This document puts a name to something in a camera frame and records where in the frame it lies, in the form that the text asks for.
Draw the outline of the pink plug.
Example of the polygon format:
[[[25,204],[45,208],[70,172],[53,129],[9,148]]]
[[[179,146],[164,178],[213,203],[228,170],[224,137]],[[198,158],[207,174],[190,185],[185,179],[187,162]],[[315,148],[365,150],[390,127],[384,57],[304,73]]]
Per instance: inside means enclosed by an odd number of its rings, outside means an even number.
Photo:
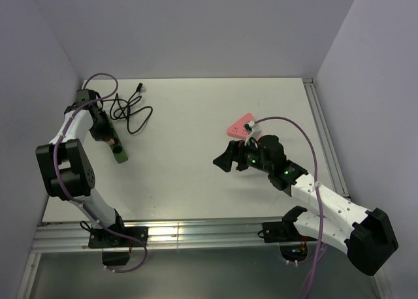
[[[112,146],[112,145],[114,145],[114,144],[115,144],[115,140],[114,140],[113,138],[107,138],[107,139],[105,140],[105,142],[106,142],[109,146]]]

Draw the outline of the green power strip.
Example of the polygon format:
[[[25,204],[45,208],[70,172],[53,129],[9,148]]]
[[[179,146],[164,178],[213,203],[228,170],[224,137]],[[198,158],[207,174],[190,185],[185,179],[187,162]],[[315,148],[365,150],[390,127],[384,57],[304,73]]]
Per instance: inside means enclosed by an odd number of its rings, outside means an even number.
[[[126,151],[123,147],[123,144],[121,143],[121,140],[120,140],[120,138],[119,138],[119,136],[118,136],[118,134],[115,130],[115,127],[113,125],[113,122],[112,122],[112,120],[110,119],[109,116],[107,116],[107,120],[108,120],[108,124],[110,126],[110,129],[112,131],[112,134],[109,137],[106,137],[106,139],[107,138],[113,138],[115,140],[114,145],[112,145],[112,146],[108,145],[108,146],[110,147],[116,162],[118,164],[122,164],[122,163],[128,161],[128,155],[127,155],[127,153],[126,153]]]

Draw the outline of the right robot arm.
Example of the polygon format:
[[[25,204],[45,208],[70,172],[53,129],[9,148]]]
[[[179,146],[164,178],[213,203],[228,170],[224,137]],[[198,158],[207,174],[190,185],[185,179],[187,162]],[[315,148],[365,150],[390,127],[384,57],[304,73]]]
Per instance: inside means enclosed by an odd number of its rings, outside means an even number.
[[[383,210],[356,205],[315,181],[305,168],[287,158],[277,136],[266,135],[257,142],[231,140],[213,161],[224,172],[230,172],[234,163],[238,171],[254,168],[265,172],[274,188],[305,204],[282,217],[277,238],[321,238],[369,276],[398,249],[391,221]]]

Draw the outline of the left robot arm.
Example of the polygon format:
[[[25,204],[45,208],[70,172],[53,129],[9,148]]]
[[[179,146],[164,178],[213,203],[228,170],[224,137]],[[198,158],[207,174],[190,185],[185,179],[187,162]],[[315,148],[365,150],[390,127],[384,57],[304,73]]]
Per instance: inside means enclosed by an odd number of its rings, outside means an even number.
[[[113,207],[95,188],[95,173],[84,150],[88,134],[104,142],[118,164],[128,160],[108,114],[96,102],[99,94],[90,89],[76,92],[76,102],[65,110],[65,120],[57,135],[38,146],[35,155],[46,192],[76,206],[90,221],[86,229],[112,246],[125,243],[127,229]]]

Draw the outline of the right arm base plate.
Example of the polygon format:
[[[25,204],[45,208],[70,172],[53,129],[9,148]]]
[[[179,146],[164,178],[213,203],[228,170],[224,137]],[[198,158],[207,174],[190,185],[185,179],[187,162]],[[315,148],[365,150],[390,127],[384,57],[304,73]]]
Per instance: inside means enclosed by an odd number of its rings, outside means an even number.
[[[301,240],[294,224],[284,221],[264,222],[262,229],[257,236],[264,240],[264,243],[297,242]]]

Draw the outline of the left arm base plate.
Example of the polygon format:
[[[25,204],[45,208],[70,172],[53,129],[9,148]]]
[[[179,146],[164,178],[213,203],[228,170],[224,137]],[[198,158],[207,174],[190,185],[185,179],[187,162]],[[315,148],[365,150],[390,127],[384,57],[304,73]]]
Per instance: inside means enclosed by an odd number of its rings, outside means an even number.
[[[143,244],[146,245],[148,227],[125,227],[124,230],[124,235],[135,238],[140,242],[115,236],[103,229],[93,229],[90,234],[88,247],[90,249],[108,249],[118,247],[142,247]]]

